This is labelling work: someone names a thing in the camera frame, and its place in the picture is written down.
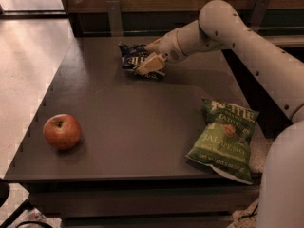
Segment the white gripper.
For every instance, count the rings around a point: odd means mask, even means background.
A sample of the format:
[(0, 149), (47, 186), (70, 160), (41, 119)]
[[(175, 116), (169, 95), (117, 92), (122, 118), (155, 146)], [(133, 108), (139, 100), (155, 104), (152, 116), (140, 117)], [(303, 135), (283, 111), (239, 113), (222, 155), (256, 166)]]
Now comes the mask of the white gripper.
[(145, 50), (153, 53), (135, 67), (134, 71), (139, 75), (145, 75), (164, 68), (165, 61), (178, 63), (186, 58), (179, 45), (178, 31), (176, 29), (146, 45)]

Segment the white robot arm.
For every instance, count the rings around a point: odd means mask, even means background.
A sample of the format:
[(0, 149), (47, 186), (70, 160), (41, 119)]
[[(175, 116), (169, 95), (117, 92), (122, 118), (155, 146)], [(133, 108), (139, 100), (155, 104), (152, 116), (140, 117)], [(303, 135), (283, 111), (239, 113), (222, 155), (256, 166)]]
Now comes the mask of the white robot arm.
[(248, 28), (227, 2), (205, 4), (199, 18), (147, 45), (139, 75), (197, 52), (231, 49), (253, 81), (292, 122), (273, 141), (261, 179), (256, 228), (304, 228), (304, 64)]

